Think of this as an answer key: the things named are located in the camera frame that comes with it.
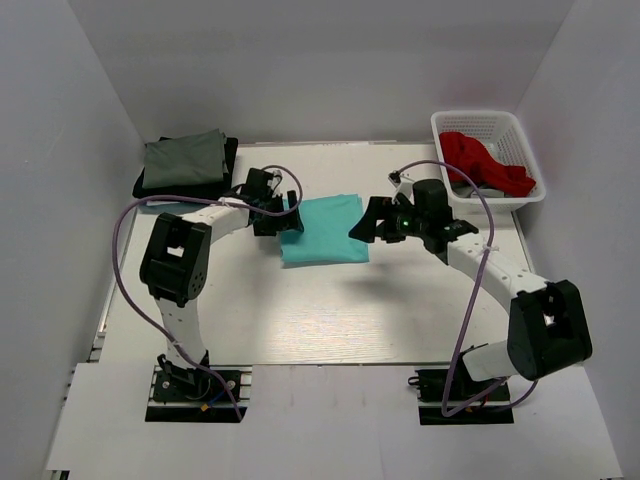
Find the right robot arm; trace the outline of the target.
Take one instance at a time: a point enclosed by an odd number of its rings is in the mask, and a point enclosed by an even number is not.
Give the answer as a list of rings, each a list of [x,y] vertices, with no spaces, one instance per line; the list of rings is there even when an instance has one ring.
[[[462,367],[451,374],[459,396],[477,397],[491,379],[519,375],[538,380],[592,356],[581,295],[573,283],[548,281],[490,249],[475,226],[454,217],[441,181],[418,181],[412,193],[371,197],[349,236],[364,243],[418,238],[444,264],[479,279],[504,308],[505,340],[464,352]]]

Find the teal t shirt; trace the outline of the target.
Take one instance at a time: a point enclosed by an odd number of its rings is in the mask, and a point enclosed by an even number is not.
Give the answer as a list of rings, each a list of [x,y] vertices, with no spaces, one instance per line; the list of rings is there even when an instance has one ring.
[[[362,218],[362,199],[341,194],[304,200],[299,207],[303,232],[280,235],[282,262],[287,266],[367,263],[368,245],[349,237]]]

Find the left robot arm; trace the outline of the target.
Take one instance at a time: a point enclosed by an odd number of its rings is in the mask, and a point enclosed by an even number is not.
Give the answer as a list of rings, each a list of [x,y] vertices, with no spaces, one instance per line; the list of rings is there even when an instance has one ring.
[[[207,277],[211,247],[231,234],[251,228],[256,237],[302,233],[302,190],[279,191],[282,173],[274,167],[249,170],[245,182],[217,200],[202,200],[194,212],[163,213],[156,218],[140,267],[168,334],[160,367],[178,373],[177,387],[199,399],[211,387],[208,350],[201,337],[198,302]]]

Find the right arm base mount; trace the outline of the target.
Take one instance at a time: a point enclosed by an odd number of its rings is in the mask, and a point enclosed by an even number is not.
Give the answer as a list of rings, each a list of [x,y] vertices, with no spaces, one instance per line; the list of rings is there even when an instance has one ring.
[[[407,379],[417,394],[418,416],[421,426],[508,425],[514,423],[511,395],[505,382],[487,393],[495,380],[473,382],[463,367],[457,367],[451,384],[447,409],[455,409],[466,401],[484,393],[474,402],[451,417],[442,414],[442,400],[448,368],[436,366],[419,368]]]

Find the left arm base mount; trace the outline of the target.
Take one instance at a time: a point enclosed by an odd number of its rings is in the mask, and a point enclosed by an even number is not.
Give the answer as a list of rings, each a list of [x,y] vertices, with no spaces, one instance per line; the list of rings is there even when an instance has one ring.
[[[147,423],[237,424],[241,419],[220,381],[206,377],[192,388],[173,379],[159,366],[149,389]]]

